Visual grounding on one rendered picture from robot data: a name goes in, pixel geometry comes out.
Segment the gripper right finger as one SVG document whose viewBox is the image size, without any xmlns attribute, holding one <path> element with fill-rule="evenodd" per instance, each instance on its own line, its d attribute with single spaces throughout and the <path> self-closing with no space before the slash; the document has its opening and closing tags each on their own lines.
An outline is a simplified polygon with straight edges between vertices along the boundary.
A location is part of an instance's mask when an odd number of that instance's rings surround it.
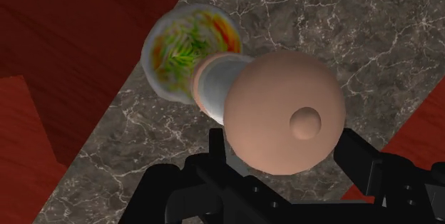
<svg viewBox="0 0 445 224">
<path fill-rule="evenodd" d="M 334 161 L 359 191 L 396 224 L 445 224 L 445 162 L 429 170 L 378 151 L 352 129 L 342 131 Z"/>
</svg>

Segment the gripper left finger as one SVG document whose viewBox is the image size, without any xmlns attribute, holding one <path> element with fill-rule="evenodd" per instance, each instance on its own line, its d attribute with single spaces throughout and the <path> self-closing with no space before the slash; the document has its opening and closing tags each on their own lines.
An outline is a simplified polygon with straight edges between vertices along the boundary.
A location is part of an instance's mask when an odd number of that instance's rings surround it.
<svg viewBox="0 0 445 224">
<path fill-rule="evenodd" d="M 119 224 L 291 224 L 292 205 L 253 175 L 226 162 L 223 131 L 209 132 L 209 151 L 188 156 L 183 168 L 145 170 Z"/>
</svg>

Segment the bowl of green salad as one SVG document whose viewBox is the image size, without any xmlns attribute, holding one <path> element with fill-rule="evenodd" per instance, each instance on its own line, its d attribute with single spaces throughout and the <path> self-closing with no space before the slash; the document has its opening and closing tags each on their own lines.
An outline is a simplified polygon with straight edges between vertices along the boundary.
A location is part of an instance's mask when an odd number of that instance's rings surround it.
<svg viewBox="0 0 445 224">
<path fill-rule="evenodd" d="M 143 44 L 140 64 L 159 97 L 193 104 L 190 80 L 195 67 L 206 56 L 226 51 L 242 52 L 234 21 L 216 6 L 188 4 L 158 19 Z"/>
</svg>

